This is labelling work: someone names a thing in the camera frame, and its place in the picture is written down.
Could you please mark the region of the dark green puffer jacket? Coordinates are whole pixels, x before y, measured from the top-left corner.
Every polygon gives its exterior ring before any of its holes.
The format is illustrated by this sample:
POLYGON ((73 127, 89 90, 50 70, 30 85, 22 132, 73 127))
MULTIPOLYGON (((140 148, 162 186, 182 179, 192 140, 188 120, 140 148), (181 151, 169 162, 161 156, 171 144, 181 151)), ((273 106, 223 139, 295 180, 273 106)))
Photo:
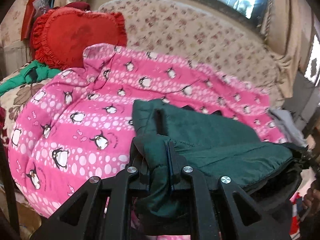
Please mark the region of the dark green puffer jacket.
POLYGON ((171 190, 168 154, 176 153, 200 170, 208 185, 230 176, 289 233, 290 199, 302 181, 304 147, 262 141, 254 129, 219 111, 208 115, 161 100, 136 100, 132 122, 136 135, 130 153, 142 155, 150 169, 149 195, 135 204, 140 219, 185 216, 184 201, 171 190))

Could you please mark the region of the pink penguin fleece blanket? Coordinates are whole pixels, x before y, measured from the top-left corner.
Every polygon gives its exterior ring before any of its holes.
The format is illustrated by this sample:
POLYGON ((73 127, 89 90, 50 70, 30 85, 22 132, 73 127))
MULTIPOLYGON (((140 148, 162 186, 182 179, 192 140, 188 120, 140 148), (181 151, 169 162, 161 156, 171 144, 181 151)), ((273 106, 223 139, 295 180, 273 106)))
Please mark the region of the pink penguin fleece blanket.
POLYGON ((285 142, 268 116, 268 91, 178 56, 111 44, 84 50, 84 65, 57 74, 19 114, 9 146, 12 177, 31 207, 49 217, 88 178, 108 178, 129 161, 135 100, 158 99, 252 127, 285 142))

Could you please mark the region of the grey fleece garment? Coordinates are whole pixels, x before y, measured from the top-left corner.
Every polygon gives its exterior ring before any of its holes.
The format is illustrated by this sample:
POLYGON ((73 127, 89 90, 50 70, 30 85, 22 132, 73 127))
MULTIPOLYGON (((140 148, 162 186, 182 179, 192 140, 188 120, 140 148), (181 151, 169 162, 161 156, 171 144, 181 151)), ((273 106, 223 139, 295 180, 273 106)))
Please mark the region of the grey fleece garment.
POLYGON ((287 142, 291 142, 300 147, 306 147, 308 145, 302 132, 295 126, 289 111, 271 108, 268 110, 268 113, 277 128, 285 135, 287 142))

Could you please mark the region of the green cloth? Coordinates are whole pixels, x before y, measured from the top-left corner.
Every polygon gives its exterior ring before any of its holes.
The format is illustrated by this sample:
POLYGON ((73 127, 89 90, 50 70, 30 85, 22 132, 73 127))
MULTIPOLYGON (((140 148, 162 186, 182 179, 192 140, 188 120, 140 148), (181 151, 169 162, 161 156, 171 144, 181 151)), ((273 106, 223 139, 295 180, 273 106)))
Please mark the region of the green cloth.
POLYGON ((60 72, 61 70, 59 69, 49 68, 46 64, 34 60, 23 67, 19 74, 17 74, 15 77, 8 79, 1 84, 1 96, 16 87, 39 83, 45 79, 52 79, 60 72))

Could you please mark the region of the red ruffled pillow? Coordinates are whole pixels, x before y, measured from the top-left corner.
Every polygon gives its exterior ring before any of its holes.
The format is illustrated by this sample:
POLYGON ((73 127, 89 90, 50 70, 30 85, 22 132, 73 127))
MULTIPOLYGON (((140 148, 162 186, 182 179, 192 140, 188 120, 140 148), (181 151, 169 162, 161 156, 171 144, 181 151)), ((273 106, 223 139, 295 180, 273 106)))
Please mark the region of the red ruffled pillow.
POLYGON ((127 45, 122 13, 50 9, 36 19, 30 34, 33 59, 60 70, 82 67, 84 49, 98 43, 127 45))

